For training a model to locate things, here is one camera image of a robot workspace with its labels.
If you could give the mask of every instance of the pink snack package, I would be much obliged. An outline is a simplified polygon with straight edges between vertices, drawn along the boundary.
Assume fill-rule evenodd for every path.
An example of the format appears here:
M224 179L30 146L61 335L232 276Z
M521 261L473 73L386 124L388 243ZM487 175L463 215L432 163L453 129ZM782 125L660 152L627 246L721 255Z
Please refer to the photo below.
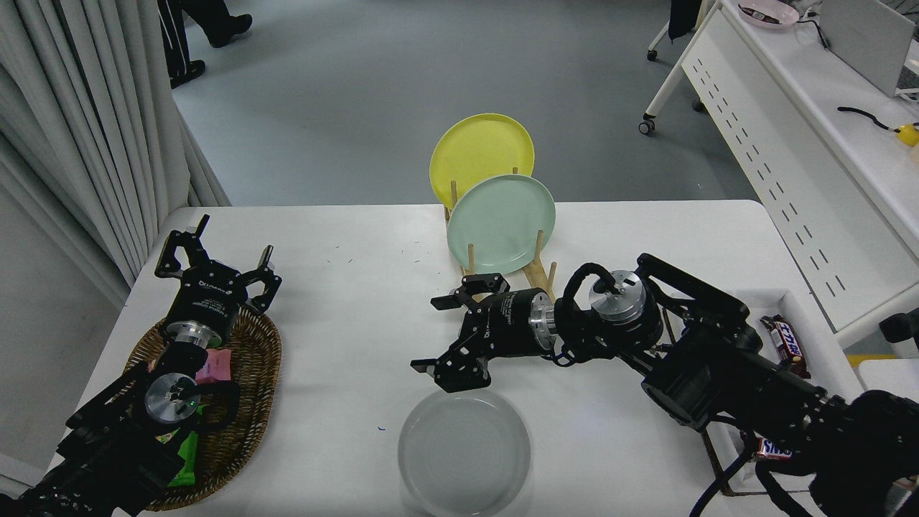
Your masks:
M230 349L208 349L208 360L204 367L195 374L195 382L200 385L230 380Z

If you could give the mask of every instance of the caster wheel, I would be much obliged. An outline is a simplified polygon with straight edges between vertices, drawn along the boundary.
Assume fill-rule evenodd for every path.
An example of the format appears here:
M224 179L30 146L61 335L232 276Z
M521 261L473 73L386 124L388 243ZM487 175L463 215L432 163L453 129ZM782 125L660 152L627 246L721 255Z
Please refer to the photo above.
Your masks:
M638 125L638 131L646 136L650 136L654 131L654 121L641 121Z

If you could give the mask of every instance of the person's leg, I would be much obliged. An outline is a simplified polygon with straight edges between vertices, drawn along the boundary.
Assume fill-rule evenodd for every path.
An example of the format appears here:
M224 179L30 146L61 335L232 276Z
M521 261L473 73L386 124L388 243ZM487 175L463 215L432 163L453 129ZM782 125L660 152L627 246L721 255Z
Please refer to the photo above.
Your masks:
M251 16L231 16L223 0L182 0L182 9L204 30L212 47L223 47L252 26Z
M169 77L179 77L187 72L188 41L182 25L180 0L157 0L160 8L160 29L163 32L163 49Z
M204 62L190 61L180 0L157 0L169 85L173 88L204 74Z

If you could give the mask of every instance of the white curtain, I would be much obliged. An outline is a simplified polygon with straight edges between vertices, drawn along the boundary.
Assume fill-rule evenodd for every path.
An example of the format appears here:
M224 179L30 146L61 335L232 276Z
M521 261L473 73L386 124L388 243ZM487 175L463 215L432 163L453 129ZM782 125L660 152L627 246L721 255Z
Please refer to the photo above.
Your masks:
M229 200L176 108L153 0L0 0L0 188L120 306L165 217Z

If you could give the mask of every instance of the wicker basket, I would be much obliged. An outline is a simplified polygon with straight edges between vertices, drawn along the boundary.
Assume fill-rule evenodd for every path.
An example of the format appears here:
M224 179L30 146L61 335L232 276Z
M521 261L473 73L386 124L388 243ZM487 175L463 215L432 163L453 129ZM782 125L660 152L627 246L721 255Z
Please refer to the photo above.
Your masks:
M163 352L157 327L159 324L148 330L134 347L125 370L141 361L151 362ZM223 347L233 351L233 380L240 386L239 414L226 429L199 437L195 484L167 488L147 510L175 510L208 497L239 473L262 442L281 365L278 329L267 316L256 316L243 307ZM207 404L207 400L202 399L202 403ZM220 404L204 411L207 421L216 421L225 414Z

